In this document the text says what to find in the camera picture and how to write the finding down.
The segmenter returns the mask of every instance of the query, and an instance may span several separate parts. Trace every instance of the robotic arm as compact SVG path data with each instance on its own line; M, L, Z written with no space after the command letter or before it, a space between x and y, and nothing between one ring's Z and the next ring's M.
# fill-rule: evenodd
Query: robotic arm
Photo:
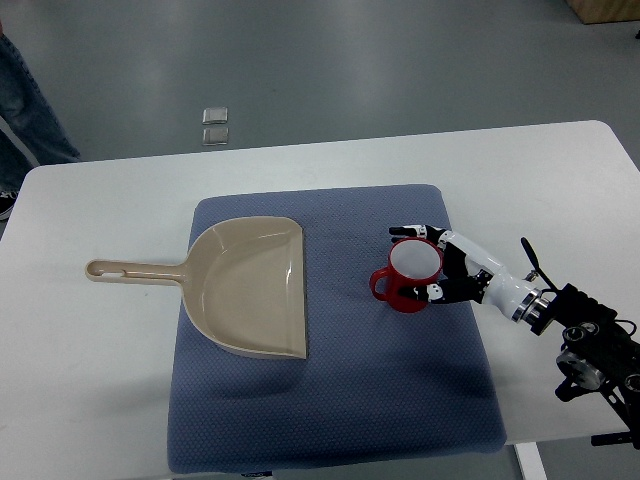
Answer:
M615 310L599 304L573 285L558 290L540 269L525 238L522 245L534 268L521 280L459 233L429 225L391 227L389 233L394 235L393 241L402 237L427 239L444 253L446 279L426 287L403 288L400 295L433 304L473 300L494 305L506 318L515 322L524 320L536 335L541 335L552 321L562 324L564 345L556 364L567 378L556 389L556 396L568 402L599 392L629 427L629 432L592 437L592 445L631 442L640 450L640 345L631 339L636 331L633 322L616 320ZM539 290L532 283L538 276L550 288ZM555 294L553 300L543 298L550 292ZM633 331L627 332L621 322L633 325Z

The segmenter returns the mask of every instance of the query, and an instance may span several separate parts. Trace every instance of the dustpan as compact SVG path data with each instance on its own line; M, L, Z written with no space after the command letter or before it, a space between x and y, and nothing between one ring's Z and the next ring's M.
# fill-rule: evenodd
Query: dustpan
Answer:
M193 325L253 358L307 358L302 228L286 217L243 217L205 230L179 265L93 260L94 282L182 287Z

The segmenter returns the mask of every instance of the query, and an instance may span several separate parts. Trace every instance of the gray floor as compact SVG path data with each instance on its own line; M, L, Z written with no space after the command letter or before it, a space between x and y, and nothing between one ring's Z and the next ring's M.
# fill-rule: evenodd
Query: gray floor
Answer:
M597 119L640 165L640 22L584 26L564 0L34 1L0 18L85 161L207 150L202 109L224 105L219 149ZM638 478L628 446L540 450L550 480ZM510 448L287 475L520 478Z

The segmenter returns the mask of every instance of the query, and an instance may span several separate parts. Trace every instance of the person's leg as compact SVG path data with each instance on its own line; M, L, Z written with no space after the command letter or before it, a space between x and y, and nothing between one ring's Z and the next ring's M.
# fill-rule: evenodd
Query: person's leg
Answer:
M41 165L80 160L18 49L0 37L0 116Z
M0 191L17 192L33 168L27 157L0 130Z
M9 218L24 177L33 166L0 130L0 221Z

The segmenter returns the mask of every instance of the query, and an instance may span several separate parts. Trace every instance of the cable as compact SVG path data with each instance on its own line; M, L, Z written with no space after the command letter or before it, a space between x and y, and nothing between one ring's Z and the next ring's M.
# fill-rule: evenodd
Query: cable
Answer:
M631 320L620 320L620 319L618 319L618 320L615 320L615 322L616 323L628 323L630 325L633 325L633 330L631 330L631 333L627 332L627 333L629 333L629 336L632 336L634 333L636 333L636 330L638 330L638 326L634 322L632 322Z

